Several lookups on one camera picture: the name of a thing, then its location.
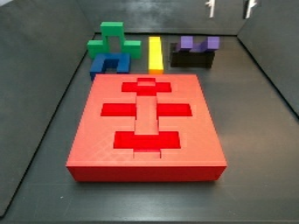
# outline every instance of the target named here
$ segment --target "puzzle piece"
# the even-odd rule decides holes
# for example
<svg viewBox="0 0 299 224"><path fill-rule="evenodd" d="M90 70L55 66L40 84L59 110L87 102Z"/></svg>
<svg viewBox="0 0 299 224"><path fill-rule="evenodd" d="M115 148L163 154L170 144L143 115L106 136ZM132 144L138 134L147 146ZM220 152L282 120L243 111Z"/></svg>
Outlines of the puzzle piece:
<svg viewBox="0 0 299 224"><path fill-rule="evenodd" d="M160 37L150 37L148 39L148 73L163 74L164 73L164 57L163 46Z"/></svg>
<svg viewBox="0 0 299 224"><path fill-rule="evenodd" d="M211 68L215 52L178 52L176 44L170 47L171 67L207 67Z"/></svg>
<svg viewBox="0 0 299 224"><path fill-rule="evenodd" d="M110 53L108 37L119 37L122 53L128 53L132 59L142 58L142 41L127 40L123 22L103 22L100 24L103 40L88 42L88 56L95 59L99 53Z"/></svg>
<svg viewBox="0 0 299 224"><path fill-rule="evenodd" d="M90 69L91 80L94 81L96 74L104 74L107 68L115 68L118 74L128 74L130 62L128 53L99 53Z"/></svg>
<svg viewBox="0 0 299 224"><path fill-rule="evenodd" d="M96 76L67 167L78 181L207 181L227 161L196 75Z"/></svg>
<svg viewBox="0 0 299 224"><path fill-rule="evenodd" d="M176 44L178 52L208 53L220 49L220 37L207 37L199 44L192 43L192 36L182 36Z"/></svg>

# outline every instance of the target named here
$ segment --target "black wall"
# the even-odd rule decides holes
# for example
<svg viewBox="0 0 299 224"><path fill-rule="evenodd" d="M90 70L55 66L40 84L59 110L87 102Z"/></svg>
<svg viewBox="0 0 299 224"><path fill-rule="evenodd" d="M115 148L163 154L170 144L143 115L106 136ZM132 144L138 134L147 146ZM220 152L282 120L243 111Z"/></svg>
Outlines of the black wall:
<svg viewBox="0 0 299 224"><path fill-rule="evenodd" d="M0 7L0 216L92 36L75 0Z"/></svg>
<svg viewBox="0 0 299 224"><path fill-rule="evenodd" d="M298 12L298 0L263 0L238 38L299 115Z"/></svg>
<svg viewBox="0 0 299 224"><path fill-rule="evenodd" d="M119 21L126 32L238 35L245 2L218 0L214 18L207 0L79 0L79 5L95 32L103 21Z"/></svg>

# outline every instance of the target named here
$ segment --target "red plastic piece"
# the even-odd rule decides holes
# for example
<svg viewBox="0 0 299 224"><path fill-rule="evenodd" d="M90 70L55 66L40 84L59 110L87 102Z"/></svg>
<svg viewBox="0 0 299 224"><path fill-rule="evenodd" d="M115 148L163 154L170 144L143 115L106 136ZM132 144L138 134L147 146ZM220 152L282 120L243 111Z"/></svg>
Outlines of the red plastic piece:
<svg viewBox="0 0 299 224"><path fill-rule="evenodd" d="M196 75L98 75L67 162L78 181L211 181L227 161Z"/></svg>

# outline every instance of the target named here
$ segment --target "green cross-shaped block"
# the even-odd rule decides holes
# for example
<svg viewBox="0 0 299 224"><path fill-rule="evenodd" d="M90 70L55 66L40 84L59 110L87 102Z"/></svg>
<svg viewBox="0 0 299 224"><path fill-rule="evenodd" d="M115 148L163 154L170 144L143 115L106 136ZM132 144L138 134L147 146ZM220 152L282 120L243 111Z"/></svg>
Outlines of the green cross-shaped block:
<svg viewBox="0 0 299 224"><path fill-rule="evenodd" d="M108 37L119 37L122 53L130 53L132 59L142 58L142 41L127 40L123 22L103 22L100 24L103 40L88 42L88 56L95 59L99 53L110 53Z"/></svg>

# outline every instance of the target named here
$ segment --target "yellow block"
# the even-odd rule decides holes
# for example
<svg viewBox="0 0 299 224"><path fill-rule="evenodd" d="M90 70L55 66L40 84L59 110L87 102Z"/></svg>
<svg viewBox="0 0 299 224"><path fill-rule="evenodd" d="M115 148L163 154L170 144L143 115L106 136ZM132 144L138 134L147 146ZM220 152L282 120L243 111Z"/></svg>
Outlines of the yellow block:
<svg viewBox="0 0 299 224"><path fill-rule="evenodd" d="M162 38L150 37L150 51L148 51L148 73L163 74L164 73L164 57Z"/></svg>

